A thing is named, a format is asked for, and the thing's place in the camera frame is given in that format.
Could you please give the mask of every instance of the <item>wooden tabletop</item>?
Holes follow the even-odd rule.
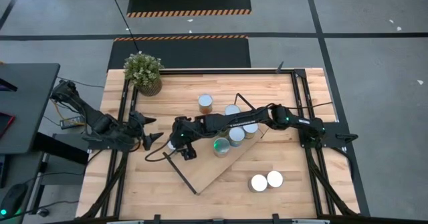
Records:
[[[306,73],[313,105],[330,102],[323,69],[310,68]],[[163,76],[162,80],[163,89],[157,96],[138,95],[137,98],[136,110],[157,118],[156,122],[146,125],[144,131],[165,133],[152,150],[165,143],[176,116],[200,115],[197,98],[201,94],[212,95],[214,113],[224,113],[224,107],[233,103],[238,92],[255,107],[271,102],[296,106],[291,77],[285,74],[172,75]],[[117,117],[123,83],[123,70],[108,72],[101,111]],[[125,116],[128,115],[130,97],[128,93]],[[249,110],[240,100],[237,105],[243,111]],[[325,122],[336,120],[332,105],[314,110],[315,115]],[[323,150],[331,185],[343,201],[358,212],[346,159],[328,148]],[[297,130],[268,130],[200,195],[192,194],[167,161],[146,162],[147,154],[140,149],[129,156],[121,219],[153,219],[155,214],[161,214],[162,219],[270,219],[273,213],[278,213],[280,218],[316,217],[306,156],[300,147]],[[104,151],[87,168],[76,216],[84,214],[104,188],[109,160],[110,152]],[[280,171],[284,176],[280,188],[263,193],[248,190],[247,182],[253,175],[265,175],[272,170]],[[324,190],[319,186],[323,210],[327,213]],[[114,193],[110,198],[109,214],[114,206]]]

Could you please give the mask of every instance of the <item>orange and black striped tape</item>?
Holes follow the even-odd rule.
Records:
[[[179,40],[179,39],[225,39],[248,38],[246,35],[187,35],[187,36],[163,36],[163,37],[117,37],[114,41],[141,41],[141,40]]]
[[[126,14],[127,17],[181,17],[181,16],[209,16],[209,15],[248,15],[249,9],[225,10],[187,10],[187,11],[150,11]]]

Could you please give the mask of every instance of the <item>can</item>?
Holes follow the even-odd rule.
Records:
[[[240,113],[241,110],[235,104],[230,104],[225,108],[225,115],[237,114]],[[229,134],[229,129],[222,131],[219,133],[219,136],[226,137]]]
[[[209,114],[213,111],[213,98],[209,94],[199,96],[199,111],[202,114]]]
[[[245,133],[241,127],[233,127],[229,130],[228,137],[230,145],[238,147],[242,144],[242,140],[245,138]]]
[[[219,158],[226,157],[227,153],[230,150],[230,142],[226,138],[218,138],[214,140],[213,150],[215,156]]]
[[[269,188],[277,188],[282,186],[282,183],[284,183],[284,178],[278,171],[269,172],[266,179],[269,184]]]
[[[245,138],[250,139],[255,136],[255,133],[259,129],[259,125],[257,123],[247,124],[245,126],[242,126],[242,128],[245,131]]]
[[[260,193],[268,187],[268,180],[262,175],[255,175],[248,181],[248,189],[254,193]]]

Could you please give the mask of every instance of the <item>plant pot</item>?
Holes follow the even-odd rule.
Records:
[[[162,90],[162,80],[157,78],[149,86],[139,86],[137,90],[144,96],[155,96]]]

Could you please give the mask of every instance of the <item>gray floor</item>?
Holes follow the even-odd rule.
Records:
[[[0,15],[10,0],[0,0]],[[125,10],[128,0],[118,0]],[[314,33],[307,0],[251,0],[248,16],[129,19],[135,33],[305,32]],[[428,0],[315,0],[324,32],[428,31]],[[19,0],[0,35],[126,33],[113,0]],[[370,213],[375,217],[428,220],[428,39],[327,39],[354,142]],[[60,76],[88,84],[105,82],[112,40],[0,41],[0,60],[57,62]],[[317,39],[250,38],[254,68],[324,67]],[[102,89],[78,86],[99,107]],[[62,111],[66,116],[72,113]],[[59,122],[52,105],[45,115]],[[43,120],[40,131],[62,132]],[[77,200],[80,187],[51,187],[42,204]],[[74,205],[25,223],[68,220]]]

